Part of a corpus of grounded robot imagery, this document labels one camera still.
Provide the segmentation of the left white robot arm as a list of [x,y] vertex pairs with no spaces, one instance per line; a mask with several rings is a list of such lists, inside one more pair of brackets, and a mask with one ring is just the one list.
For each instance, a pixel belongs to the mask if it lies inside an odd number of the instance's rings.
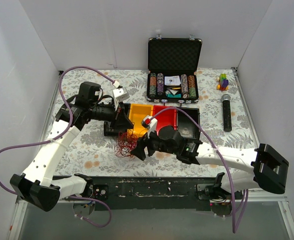
[[101,86],[85,81],[79,92],[67,99],[56,114],[48,144],[41,147],[36,157],[21,175],[14,174],[10,184],[25,201],[48,212],[63,198],[77,195],[88,200],[93,195],[93,180],[77,173],[61,180],[53,180],[55,170],[72,141],[90,120],[110,122],[113,128],[133,128],[125,112],[123,102],[129,98],[127,90],[118,86],[109,97],[112,102],[104,104]]

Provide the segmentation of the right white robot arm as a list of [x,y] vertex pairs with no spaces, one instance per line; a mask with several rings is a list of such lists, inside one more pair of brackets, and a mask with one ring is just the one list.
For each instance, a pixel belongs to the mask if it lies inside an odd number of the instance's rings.
[[214,195],[226,198],[232,190],[261,188],[266,192],[281,195],[285,192],[289,162],[268,144],[258,148],[213,148],[200,140],[184,138],[172,126],[159,132],[147,132],[138,138],[131,154],[144,160],[155,152],[169,153],[185,164],[218,165],[236,169],[225,173],[213,186]]

